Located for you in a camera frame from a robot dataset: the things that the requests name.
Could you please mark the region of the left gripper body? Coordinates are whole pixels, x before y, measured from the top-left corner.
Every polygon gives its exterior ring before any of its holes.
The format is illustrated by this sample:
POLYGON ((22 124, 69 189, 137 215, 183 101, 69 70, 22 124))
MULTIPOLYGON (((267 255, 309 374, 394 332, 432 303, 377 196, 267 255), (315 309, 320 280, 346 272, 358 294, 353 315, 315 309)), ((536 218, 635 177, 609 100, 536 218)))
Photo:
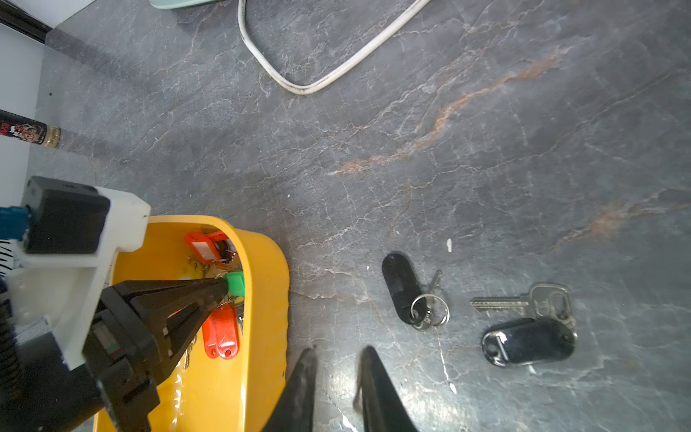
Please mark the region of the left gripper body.
POLYGON ((1 318, 1 428, 70 431, 107 410, 119 431, 149 431, 162 378, 162 284, 104 289, 86 338, 86 363, 69 369, 52 334, 21 346, 1 318))

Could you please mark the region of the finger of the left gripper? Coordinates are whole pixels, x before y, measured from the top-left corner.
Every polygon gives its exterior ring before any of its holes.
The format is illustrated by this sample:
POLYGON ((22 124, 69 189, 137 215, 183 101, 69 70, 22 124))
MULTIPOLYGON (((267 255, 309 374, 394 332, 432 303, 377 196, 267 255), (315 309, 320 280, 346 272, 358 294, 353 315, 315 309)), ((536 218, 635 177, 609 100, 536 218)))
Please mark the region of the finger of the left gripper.
POLYGON ((229 293, 226 280, 129 280, 107 287, 99 319, 118 341, 136 376, 167 378, 203 322, 229 293))

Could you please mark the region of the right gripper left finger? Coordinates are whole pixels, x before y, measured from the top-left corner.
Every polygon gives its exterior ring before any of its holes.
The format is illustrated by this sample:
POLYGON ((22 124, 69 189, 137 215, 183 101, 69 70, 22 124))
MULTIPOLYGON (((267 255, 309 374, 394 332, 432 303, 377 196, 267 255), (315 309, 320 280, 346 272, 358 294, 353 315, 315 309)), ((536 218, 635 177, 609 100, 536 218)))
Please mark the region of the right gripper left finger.
POLYGON ((313 428, 318 358, 308 347, 293 369, 290 379, 262 430, 311 432, 313 428))

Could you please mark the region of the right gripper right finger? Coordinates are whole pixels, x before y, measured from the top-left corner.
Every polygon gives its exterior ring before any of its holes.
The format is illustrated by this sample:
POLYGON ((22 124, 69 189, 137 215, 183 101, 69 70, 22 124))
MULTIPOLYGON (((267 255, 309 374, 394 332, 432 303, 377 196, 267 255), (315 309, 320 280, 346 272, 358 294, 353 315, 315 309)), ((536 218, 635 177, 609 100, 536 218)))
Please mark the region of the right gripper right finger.
POLYGON ((417 431, 372 346, 359 356, 353 404, 362 415, 365 431, 417 431))

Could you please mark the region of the green tag key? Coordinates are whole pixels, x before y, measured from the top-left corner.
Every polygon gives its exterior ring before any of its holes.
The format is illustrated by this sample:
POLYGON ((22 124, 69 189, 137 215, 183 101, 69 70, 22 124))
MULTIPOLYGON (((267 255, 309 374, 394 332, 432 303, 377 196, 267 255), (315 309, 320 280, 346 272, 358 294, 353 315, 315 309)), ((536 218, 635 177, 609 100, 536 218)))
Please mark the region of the green tag key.
POLYGON ((232 297, 244 297, 246 293, 245 277, 243 272, 226 273, 223 277, 228 285, 228 294, 232 297))

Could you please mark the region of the black tag key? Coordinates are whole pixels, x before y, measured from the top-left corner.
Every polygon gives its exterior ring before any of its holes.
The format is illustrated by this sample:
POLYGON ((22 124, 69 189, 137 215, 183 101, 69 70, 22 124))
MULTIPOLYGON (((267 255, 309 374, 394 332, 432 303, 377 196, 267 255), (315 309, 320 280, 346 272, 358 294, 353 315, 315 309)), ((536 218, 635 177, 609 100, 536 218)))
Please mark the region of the black tag key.
POLYGON ((394 251, 383 259, 381 272, 396 314, 404 324, 420 332, 441 329, 448 324, 450 307, 439 294, 442 270, 437 270, 431 283, 423 287, 410 259, 394 251))
POLYGON ((559 362, 577 344, 570 290, 561 284, 536 283, 517 297, 476 297, 476 311, 519 311, 521 317, 494 325, 480 344, 485 359, 497 367, 559 362))

